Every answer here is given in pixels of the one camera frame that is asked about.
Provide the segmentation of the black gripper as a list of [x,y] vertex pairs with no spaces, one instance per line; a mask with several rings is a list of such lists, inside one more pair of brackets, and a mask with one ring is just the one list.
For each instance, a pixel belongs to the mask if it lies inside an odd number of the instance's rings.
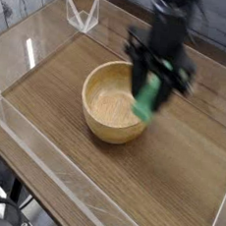
[[[150,28],[128,28],[128,43],[125,49],[133,63],[133,97],[141,91],[149,69],[158,68],[163,60],[170,62],[174,68],[184,68],[191,74],[188,92],[191,90],[196,68],[186,54],[184,41],[189,34],[188,27],[196,5],[199,5],[199,0],[154,0]],[[160,81],[152,104],[153,111],[157,112],[161,105],[169,100],[172,91],[171,82]]]

